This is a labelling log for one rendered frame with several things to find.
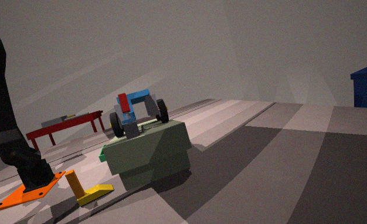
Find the yellow block with orange post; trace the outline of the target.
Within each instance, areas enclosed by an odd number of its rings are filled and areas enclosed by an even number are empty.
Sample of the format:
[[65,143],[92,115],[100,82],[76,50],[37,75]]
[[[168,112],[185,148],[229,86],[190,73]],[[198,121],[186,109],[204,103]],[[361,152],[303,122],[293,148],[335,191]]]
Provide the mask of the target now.
[[74,170],[71,170],[69,172],[65,173],[65,177],[71,187],[71,189],[73,190],[73,193],[75,194],[75,197],[77,198],[77,202],[79,203],[79,205],[81,207],[83,207],[84,205],[104,196],[109,194],[109,192],[114,191],[113,190],[113,186],[112,185],[96,185],[92,188],[87,189],[86,191],[84,191],[84,189],[82,188],[78,177],[76,176]]

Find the green tray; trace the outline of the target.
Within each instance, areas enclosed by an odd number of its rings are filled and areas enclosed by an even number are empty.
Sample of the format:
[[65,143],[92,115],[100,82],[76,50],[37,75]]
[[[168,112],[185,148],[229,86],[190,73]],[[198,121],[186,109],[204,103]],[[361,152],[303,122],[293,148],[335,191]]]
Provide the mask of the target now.
[[104,156],[104,153],[103,153],[103,150],[102,149],[101,149],[100,154],[99,154],[98,157],[100,159],[100,162],[106,161],[106,158]]

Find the red-headed metal pin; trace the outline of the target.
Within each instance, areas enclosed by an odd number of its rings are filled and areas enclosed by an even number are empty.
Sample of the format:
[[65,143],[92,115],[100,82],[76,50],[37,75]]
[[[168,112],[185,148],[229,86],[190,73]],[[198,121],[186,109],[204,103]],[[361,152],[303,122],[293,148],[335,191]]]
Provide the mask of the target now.
[[130,110],[130,107],[129,107],[129,104],[126,98],[126,94],[125,93],[118,94],[118,98],[120,101],[122,112],[125,113],[126,120],[131,119],[130,114],[129,114],[131,110]]

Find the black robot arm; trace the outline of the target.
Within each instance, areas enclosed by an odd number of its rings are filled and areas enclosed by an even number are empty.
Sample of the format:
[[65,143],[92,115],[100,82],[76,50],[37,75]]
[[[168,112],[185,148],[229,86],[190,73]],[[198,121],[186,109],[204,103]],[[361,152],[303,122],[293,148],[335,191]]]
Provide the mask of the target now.
[[27,193],[49,185],[55,177],[39,150],[29,147],[19,130],[5,79],[6,51],[0,40],[0,157],[17,168]]

